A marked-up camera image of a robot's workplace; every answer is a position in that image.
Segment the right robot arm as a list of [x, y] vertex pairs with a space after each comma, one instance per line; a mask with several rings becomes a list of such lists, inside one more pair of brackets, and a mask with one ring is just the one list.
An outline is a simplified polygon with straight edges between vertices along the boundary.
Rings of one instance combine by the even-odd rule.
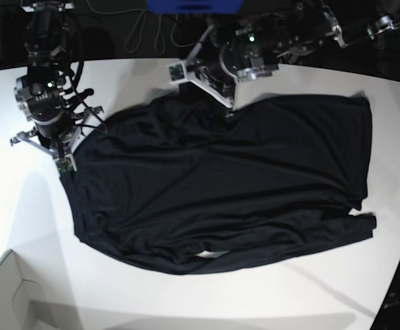
[[60, 174], [77, 169], [73, 147], [89, 118], [107, 127], [100, 114], [102, 107], [90, 107], [85, 99], [94, 91], [77, 90], [84, 69], [82, 28], [72, 14], [73, 1], [24, 1], [21, 7], [31, 12], [25, 29], [27, 71], [17, 78], [14, 97], [28, 122], [29, 131], [18, 132], [10, 144], [22, 142], [48, 154]]

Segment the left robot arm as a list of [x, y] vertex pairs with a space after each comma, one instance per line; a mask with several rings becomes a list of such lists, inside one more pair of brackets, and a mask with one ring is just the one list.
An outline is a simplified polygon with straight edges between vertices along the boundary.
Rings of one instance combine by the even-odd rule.
[[241, 83], [273, 75], [281, 60], [308, 56], [327, 39], [342, 49], [400, 28], [400, 1], [377, 1], [351, 23], [328, 1], [290, 1], [256, 14], [209, 15], [187, 56], [168, 65], [172, 85], [191, 83], [228, 109]]

